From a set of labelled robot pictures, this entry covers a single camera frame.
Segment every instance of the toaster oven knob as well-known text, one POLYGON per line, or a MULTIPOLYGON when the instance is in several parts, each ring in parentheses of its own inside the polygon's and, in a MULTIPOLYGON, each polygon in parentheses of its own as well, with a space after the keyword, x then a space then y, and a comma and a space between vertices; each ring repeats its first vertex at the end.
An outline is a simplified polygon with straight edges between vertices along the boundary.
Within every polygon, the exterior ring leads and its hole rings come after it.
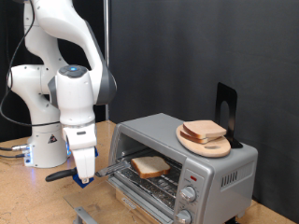
POLYGON ((195 190, 192 187, 187 187, 179 191, 179 195, 185 199, 188 203, 191 203, 196 198, 195 190))
POLYGON ((176 220, 178 223, 181 224, 190 224, 191 223, 191 215, 187 210, 181 210, 177 215, 176 215, 176 220))

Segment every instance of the silver toaster oven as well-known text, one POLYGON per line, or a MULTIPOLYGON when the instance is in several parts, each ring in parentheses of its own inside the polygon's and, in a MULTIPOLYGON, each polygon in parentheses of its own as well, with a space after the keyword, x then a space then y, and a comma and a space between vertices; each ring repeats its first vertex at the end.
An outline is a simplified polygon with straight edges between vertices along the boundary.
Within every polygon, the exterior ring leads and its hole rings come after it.
POLYGON ((226 157, 199 156, 177 140, 176 129, 182 123, 158 114, 118 124, 109 165, 161 156, 171 171, 141 179, 130 167, 114 173, 108 181, 161 223, 221 224, 244 215, 251 202, 257 150, 243 144, 226 157))

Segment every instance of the bread slice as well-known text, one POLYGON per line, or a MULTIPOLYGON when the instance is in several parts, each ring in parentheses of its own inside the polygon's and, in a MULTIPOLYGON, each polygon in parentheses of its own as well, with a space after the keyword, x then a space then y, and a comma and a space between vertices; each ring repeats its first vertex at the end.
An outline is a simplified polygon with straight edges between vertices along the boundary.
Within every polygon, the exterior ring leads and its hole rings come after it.
POLYGON ((143 179, 168 175, 171 168, 164 159, 157 156, 131 159, 131 165, 143 179))
POLYGON ((221 137, 226 134, 226 130, 212 120, 184 122, 183 128, 186 133, 199 139, 221 137))
POLYGON ((178 127, 178 130, 180 132, 180 136, 182 136, 183 138, 186 138, 190 141, 193 141, 194 143, 199 143, 199 144, 206 144, 210 141, 213 141, 219 137, 210 137, 210 138, 203 138, 203 139, 199 139, 199 138, 196 138, 196 137, 193 137, 191 135, 189 135, 184 129, 183 129, 183 125, 180 125, 178 127))

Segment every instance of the cable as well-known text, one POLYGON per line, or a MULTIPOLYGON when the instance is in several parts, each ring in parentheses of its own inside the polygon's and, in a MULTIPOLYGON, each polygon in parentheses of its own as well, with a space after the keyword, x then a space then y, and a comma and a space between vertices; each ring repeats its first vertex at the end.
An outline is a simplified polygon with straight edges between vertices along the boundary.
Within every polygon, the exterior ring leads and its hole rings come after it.
POLYGON ((12 148, 9 147, 0 147, 1 151, 12 151, 12 148))
MULTIPOLYGON (((9 44, 8 44, 8 22, 7 22, 7 3, 6 1, 4 1, 4 12, 5 12, 5 20, 6 20, 6 36, 7 36, 7 63, 8 63, 8 67, 10 64, 10 59, 9 59, 9 44)), ((11 74, 11 88, 13 86, 13 79, 12 79, 12 71, 10 69, 10 74, 11 74)))
POLYGON ((23 157, 25 157, 25 154, 19 154, 19 155, 12 156, 12 157, 0 155, 0 157, 3 157, 3 158, 23 158, 23 157))
POLYGON ((30 1, 30 5, 31 5, 31 8, 32 8, 32 13, 33 13, 33 20, 32 20, 32 23, 28 29, 28 31, 25 33, 25 35, 22 37, 18 47, 16 48, 15 52, 13 53, 13 56, 11 58, 11 61, 10 61, 10 64, 9 64, 9 68, 8 68, 8 71, 7 71, 7 86, 6 86, 6 94, 5 96, 3 97, 2 99, 2 102, 0 104, 0 114, 2 115, 3 118, 7 119, 8 121, 12 122, 12 123, 15 123, 15 124, 19 124, 21 126, 25 126, 25 127, 40 127, 40 126, 47 126, 47 125, 51 125, 51 124, 56 124, 56 123, 60 123, 60 121, 56 121, 56 122, 52 122, 52 123, 43 123, 43 124, 27 124, 27 123, 22 123, 22 122, 18 122, 16 120, 13 120, 13 119, 10 119, 8 118, 4 113, 3 113, 3 104, 4 104, 4 101, 7 99, 7 96, 8 94, 11 92, 11 88, 12 88, 12 76, 11 76, 11 85, 10 85, 10 88, 8 87, 8 80, 9 80, 9 74, 10 74, 10 71, 11 71, 11 67, 12 67, 12 64, 13 64, 13 61, 15 60, 15 57, 16 57, 16 54, 22 44, 22 42, 24 41, 25 37, 28 35, 28 33, 31 31, 31 28, 33 27, 34 23, 35 23, 35 20, 36 20, 36 14, 35 14, 35 10, 34 10, 34 5, 32 3, 32 0, 29 0, 30 1))

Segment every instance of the black backdrop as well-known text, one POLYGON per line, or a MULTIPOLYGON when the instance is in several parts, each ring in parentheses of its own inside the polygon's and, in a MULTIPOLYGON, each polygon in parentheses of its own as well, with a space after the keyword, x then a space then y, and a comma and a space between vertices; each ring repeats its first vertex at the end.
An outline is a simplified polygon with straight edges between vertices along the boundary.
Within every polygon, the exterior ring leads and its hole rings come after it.
MULTIPOLYGON (((104 11, 103 2, 96 0, 74 0, 74 7, 78 14, 89 22, 93 32, 104 53, 104 11)), ((11 58, 15 48, 21 40, 23 33, 23 4, 12 0, 1 0, 0 7, 0 99, 2 100, 6 86, 8 70, 7 58, 11 58)), ((79 64, 90 67, 83 50, 72 43, 59 40, 59 48, 64 59, 70 64, 79 64)), ((38 64, 42 61, 21 46, 13 65, 38 64)), ((105 119, 105 107, 94 107, 96 121, 105 119)), ((4 112, 10 118, 21 122, 30 123, 29 110, 25 102, 15 93, 11 93, 5 103, 4 112)), ((6 121, 0 116, 0 142, 31 135, 31 128, 22 127, 6 121)))
POLYGON ((231 86, 235 137, 259 151, 254 197, 299 222, 299 2, 112 0, 111 8, 111 120, 214 119, 217 83, 231 86))

